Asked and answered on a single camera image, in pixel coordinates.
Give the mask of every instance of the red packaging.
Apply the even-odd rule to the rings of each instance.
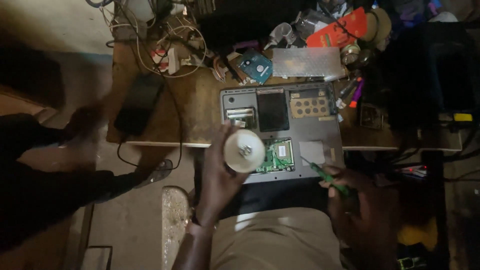
[[[361,37],[367,33],[367,16],[362,7],[338,20],[351,34]],[[307,38],[308,47],[345,47],[355,41],[337,22],[329,24]]]

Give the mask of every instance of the person's right hand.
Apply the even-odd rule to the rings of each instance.
[[[364,267],[394,269],[399,226],[398,192],[379,188],[364,174],[333,166],[324,166],[337,185],[358,191],[359,213],[349,213],[345,199],[334,187],[328,190],[328,212],[337,236],[364,259]]]

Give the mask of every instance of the person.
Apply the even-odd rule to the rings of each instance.
[[[29,114],[0,116],[0,253],[72,215],[79,207],[119,196],[145,181],[145,171],[43,172],[17,159],[34,147],[63,145],[88,133],[98,109],[78,109],[64,129],[47,128]]]
[[[224,165],[225,140],[236,130],[223,125],[205,151],[200,198],[173,270],[396,268],[398,194],[349,169],[324,166],[335,184],[358,191],[358,213],[348,212],[339,192],[329,187],[326,212],[282,208],[218,221],[248,177]],[[339,239],[350,248],[348,260]]]

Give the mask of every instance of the person's left hand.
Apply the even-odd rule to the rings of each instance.
[[[248,173],[229,172],[225,166],[223,148],[227,138],[239,128],[224,124],[212,145],[205,151],[202,192],[196,216],[202,226],[214,225],[218,215],[240,190]]]

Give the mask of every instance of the purple tool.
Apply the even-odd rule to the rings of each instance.
[[[350,102],[350,105],[349,105],[350,108],[356,108],[357,107],[357,101],[359,101],[359,99],[361,97],[361,89],[363,87],[364,82],[365,82],[365,80],[362,80],[359,83],[359,86],[357,86],[357,89],[355,89],[355,92],[353,92],[352,101]]]

